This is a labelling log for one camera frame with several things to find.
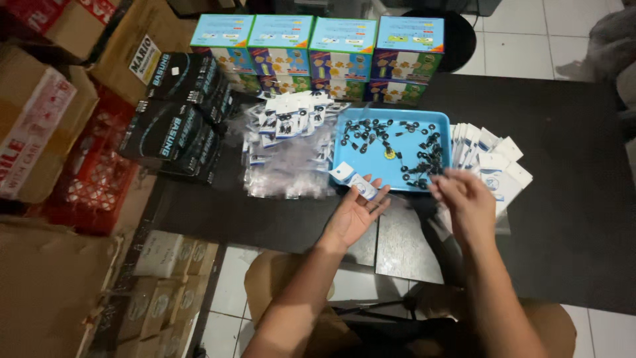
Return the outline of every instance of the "product box lid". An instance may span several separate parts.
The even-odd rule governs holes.
[[[376,20],[324,18],[316,20],[311,50],[373,53]]]
[[[382,16],[377,48],[443,53],[444,19]]]
[[[201,15],[190,46],[245,47],[254,15]]]
[[[307,48],[313,23],[311,15],[257,15],[247,46]]]

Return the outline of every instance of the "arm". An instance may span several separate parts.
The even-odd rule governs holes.
[[[371,175],[364,179],[371,180]],[[379,188],[382,180],[376,179],[371,184]],[[388,185],[383,187],[377,200],[381,200],[389,189]],[[366,232],[390,203],[387,199],[377,206],[359,196],[356,187],[349,190],[307,260],[270,303],[243,357],[303,355],[318,315],[327,303],[327,293],[340,261],[349,246]]]
[[[477,330],[489,357],[547,357],[525,316],[495,244],[495,199],[467,171],[432,178],[431,194],[450,210],[462,248]]]

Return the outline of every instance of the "cartoon illustration on box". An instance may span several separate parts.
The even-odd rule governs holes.
[[[226,73],[233,90],[243,93],[254,93],[261,89],[261,84],[256,75],[240,75],[238,73]]]
[[[367,82],[375,20],[318,18],[310,45],[312,78]]]
[[[305,76],[259,76],[261,88],[276,94],[303,92],[311,88],[310,78]]]
[[[257,15],[247,47],[261,76],[309,76],[313,16]]]
[[[254,15],[201,15],[190,48],[210,53],[225,73],[255,75],[247,39]]]
[[[425,90],[423,83],[373,79],[367,84],[364,100],[415,106]]]
[[[443,19],[382,16],[371,77],[427,83],[443,52]]]
[[[312,86],[317,90],[327,90],[331,98],[344,101],[362,101],[366,83],[348,80],[327,80],[314,78]]]

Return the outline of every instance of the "person's right hand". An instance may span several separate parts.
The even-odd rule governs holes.
[[[469,171],[450,168],[445,176],[432,176],[431,181],[431,194],[450,210],[453,233],[462,251],[496,250],[496,202],[486,185]]]

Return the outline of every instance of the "black table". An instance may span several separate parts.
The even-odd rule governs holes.
[[[511,136],[523,151],[519,163],[534,181],[508,208],[512,235],[497,242],[519,296],[636,314],[636,190],[609,88],[439,73],[420,109]],[[247,197],[239,158],[239,148],[224,148],[212,187],[158,185],[159,229],[285,252],[310,248],[339,199]],[[380,218],[379,243],[413,234],[383,230],[390,220]]]

